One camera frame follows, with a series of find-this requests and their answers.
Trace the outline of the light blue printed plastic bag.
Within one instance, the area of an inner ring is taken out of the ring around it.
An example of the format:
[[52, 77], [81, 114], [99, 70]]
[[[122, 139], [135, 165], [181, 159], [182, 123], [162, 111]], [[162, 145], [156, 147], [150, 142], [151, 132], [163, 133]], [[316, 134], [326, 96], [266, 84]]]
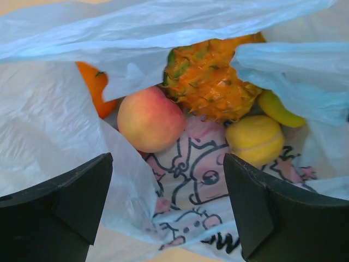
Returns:
[[242, 261], [220, 164], [196, 178], [200, 160], [225, 146], [204, 124], [150, 167], [100, 120], [73, 60], [105, 70], [108, 98], [160, 80], [170, 49], [262, 31], [266, 44], [238, 50], [244, 80], [275, 91], [308, 126], [290, 131], [272, 176], [348, 198], [348, 1], [108, 1], [36, 5], [1, 16], [1, 194], [56, 177], [110, 152], [113, 173], [88, 261], [141, 261], [179, 246], [204, 257]]

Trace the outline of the orange tangerine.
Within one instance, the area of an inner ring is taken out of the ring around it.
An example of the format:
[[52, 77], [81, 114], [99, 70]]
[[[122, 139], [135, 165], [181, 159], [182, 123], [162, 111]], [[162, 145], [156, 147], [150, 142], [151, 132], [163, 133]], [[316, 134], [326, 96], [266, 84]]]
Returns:
[[90, 91], [99, 117], [105, 119], [117, 106], [116, 99], [108, 102], [103, 99], [103, 91], [109, 82], [107, 74], [85, 62], [75, 62], [75, 64]]

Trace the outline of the red yellow peach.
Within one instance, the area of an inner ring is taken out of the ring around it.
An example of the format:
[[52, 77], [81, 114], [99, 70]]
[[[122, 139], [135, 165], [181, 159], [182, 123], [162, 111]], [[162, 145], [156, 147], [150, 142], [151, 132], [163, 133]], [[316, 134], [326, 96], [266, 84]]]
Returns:
[[152, 86], [123, 99], [117, 127], [135, 149], [156, 153], [176, 142], [186, 127], [186, 118], [160, 88]]

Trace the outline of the green yellow mango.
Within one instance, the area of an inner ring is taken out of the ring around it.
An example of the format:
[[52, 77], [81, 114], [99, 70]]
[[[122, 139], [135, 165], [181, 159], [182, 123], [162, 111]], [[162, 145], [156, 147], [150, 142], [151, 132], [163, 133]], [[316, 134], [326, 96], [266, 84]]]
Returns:
[[271, 90], [263, 90], [258, 96], [257, 103], [261, 110], [270, 118], [283, 126], [298, 128], [306, 125], [306, 120], [288, 111], [281, 100]]

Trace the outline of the yellow apricot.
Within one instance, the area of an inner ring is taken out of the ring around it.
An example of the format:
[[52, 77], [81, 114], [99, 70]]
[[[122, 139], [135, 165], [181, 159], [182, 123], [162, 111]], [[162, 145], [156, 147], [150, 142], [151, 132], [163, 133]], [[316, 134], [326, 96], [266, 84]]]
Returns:
[[265, 115], [243, 118], [225, 136], [231, 152], [257, 168], [278, 158], [285, 141], [279, 123]]

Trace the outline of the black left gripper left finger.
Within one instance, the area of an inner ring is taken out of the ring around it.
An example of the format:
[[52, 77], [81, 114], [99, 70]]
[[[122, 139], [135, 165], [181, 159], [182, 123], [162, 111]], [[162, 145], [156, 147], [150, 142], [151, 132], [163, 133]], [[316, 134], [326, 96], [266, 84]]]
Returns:
[[1, 261], [85, 261], [97, 235], [112, 162], [104, 153], [1, 197]]

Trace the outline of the orange pineapple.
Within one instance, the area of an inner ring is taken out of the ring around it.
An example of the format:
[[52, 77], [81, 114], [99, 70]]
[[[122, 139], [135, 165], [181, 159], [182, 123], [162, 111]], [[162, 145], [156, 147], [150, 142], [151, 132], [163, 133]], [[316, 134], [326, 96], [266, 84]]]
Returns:
[[264, 41], [261, 33], [255, 33], [176, 47], [167, 57], [158, 86], [189, 114], [218, 123], [239, 121], [262, 89], [240, 80], [230, 62], [238, 46]]

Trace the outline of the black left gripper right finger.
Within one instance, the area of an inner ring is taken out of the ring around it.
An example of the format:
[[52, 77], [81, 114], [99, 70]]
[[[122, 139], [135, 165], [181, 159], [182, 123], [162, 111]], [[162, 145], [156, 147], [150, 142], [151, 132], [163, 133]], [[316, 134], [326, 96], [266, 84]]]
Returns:
[[299, 188], [233, 154], [224, 174], [245, 261], [348, 261], [348, 201]]

